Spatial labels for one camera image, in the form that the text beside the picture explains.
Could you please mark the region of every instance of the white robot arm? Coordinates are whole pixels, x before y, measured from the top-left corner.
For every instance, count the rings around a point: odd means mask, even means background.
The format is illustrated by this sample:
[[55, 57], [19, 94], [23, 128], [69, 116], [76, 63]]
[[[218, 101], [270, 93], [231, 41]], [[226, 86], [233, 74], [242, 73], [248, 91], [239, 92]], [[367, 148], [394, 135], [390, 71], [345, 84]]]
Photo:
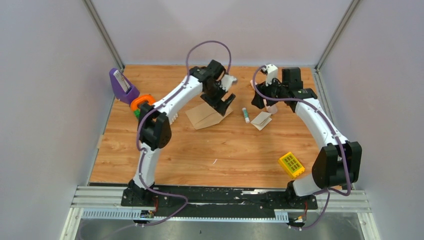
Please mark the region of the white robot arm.
[[[257, 84], [256, 88], [266, 98], [255, 92], [252, 104], [262, 109], [265, 107], [264, 99], [267, 106], [284, 101], [302, 119], [316, 144], [321, 148], [312, 167], [312, 173], [288, 183], [287, 190], [293, 191], [293, 197], [308, 196], [328, 187], [346, 184], [347, 180], [340, 158], [341, 151], [344, 151], [346, 155], [350, 182], [356, 182], [362, 148], [358, 142], [349, 142], [337, 130], [324, 113], [314, 91], [303, 88], [300, 69], [298, 67], [284, 68], [282, 81], [277, 79], [278, 68], [273, 64], [267, 64], [260, 71], [266, 74], [266, 80]], [[340, 140], [341, 146], [336, 141], [336, 137]]]
[[176, 119], [178, 111], [188, 101], [203, 93], [201, 98], [218, 113], [225, 115], [228, 106], [235, 98], [235, 95], [232, 94], [227, 100], [222, 101], [222, 97], [237, 82], [237, 79], [228, 75], [225, 68], [217, 61], [212, 60], [207, 67], [192, 68], [190, 77], [188, 81], [186, 80], [187, 76], [167, 96], [155, 102], [154, 106], [148, 104], [140, 106], [140, 120], [153, 108], [157, 108], [158, 111], [156, 116], [152, 117], [156, 117], [155, 121], [148, 119], [146, 123], [142, 124], [140, 134], [142, 152], [138, 161], [138, 170], [132, 179], [140, 189], [146, 189], [140, 180], [140, 174], [148, 187], [154, 184], [159, 155], [171, 138], [169, 125]]

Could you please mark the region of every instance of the green object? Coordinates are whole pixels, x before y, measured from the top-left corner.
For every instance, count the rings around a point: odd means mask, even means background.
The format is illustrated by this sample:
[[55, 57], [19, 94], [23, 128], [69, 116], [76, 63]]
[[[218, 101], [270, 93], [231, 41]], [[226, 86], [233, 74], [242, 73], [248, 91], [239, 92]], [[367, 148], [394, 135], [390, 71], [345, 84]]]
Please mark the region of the green object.
[[134, 114], [137, 119], [140, 119], [140, 109], [135, 110]]

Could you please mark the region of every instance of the wooden tabletop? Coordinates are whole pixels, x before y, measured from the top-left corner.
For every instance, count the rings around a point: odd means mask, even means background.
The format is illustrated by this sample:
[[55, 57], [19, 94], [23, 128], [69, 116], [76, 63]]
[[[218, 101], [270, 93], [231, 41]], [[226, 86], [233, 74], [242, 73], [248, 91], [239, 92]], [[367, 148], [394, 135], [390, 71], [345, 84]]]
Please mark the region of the wooden tabletop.
[[[171, 125], [172, 139], [164, 147], [157, 164], [156, 184], [285, 188], [291, 181], [277, 160], [292, 152], [311, 172], [319, 149], [302, 120], [284, 103], [259, 131], [245, 123], [242, 108], [251, 120], [260, 112], [251, 105], [254, 90], [250, 80], [256, 67], [231, 67], [238, 84], [230, 92], [236, 95], [233, 112], [221, 123], [195, 130], [185, 112], [203, 103], [192, 99]], [[140, 90], [156, 100], [166, 96], [186, 75], [184, 66], [127, 65], [124, 75]], [[315, 89], [310, 68], [301, 69], [304, 88]], [[258, 74], [259, 83], [265, 80]], [[140, 153], [135, 145], [137, 119], [125, 103], [115, 100], [90, 182], [128, 183], [136, 172]]]

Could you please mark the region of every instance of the gray wall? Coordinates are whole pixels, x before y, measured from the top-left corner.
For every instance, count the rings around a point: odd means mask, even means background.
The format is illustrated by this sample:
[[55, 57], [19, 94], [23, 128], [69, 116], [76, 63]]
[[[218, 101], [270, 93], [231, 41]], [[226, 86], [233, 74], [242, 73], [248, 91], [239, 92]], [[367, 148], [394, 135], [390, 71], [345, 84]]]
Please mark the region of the gray wall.
[[0, 239], [59, 238], [112, 102], [114, 61], [81, 0], [0, 8]]
[[424, 1], [362, 1], [322, 75], [381, 239], [422, 239]]
[[[184, 64], [205, 40], [236, 65], [313, 65], [351, 0], [93, 0], [125, 64]], [[227, 61], [210, 44], [193, 64]]]

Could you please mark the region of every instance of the yellow box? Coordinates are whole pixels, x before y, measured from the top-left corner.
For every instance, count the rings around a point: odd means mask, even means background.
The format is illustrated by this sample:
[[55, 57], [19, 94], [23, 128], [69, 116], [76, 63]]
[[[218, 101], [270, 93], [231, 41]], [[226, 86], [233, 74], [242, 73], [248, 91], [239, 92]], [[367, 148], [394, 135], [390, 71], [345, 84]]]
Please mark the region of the yellow box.
[[278, 163], [292, 179], [298, 177], [305, 171], [304, 166], [301, 164], [301, 162], [299, 162], [299, 160], [293, 155], [291, 151], [280, 157], [280, 159], [278, 159]]

